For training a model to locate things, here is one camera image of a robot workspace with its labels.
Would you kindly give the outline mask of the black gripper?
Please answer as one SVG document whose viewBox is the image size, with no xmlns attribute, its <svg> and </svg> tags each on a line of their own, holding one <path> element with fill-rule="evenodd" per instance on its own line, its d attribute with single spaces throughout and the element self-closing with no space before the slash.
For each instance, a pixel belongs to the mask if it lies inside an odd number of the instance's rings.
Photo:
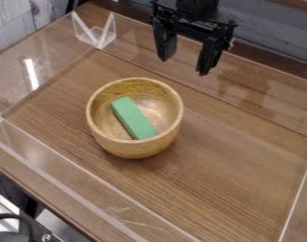
<svg viewBox="0 0 307 242">
<path fill-rule="evenodd" d="M 178 34 L 204 40 L 197 71 L 206 76 L 218 65 L 226 42 L 238 26 L 220 16 L 221 0 L 153 0 L 153 27 L 157 54 L 168 61 L 178 50 Z"/>
</svg>

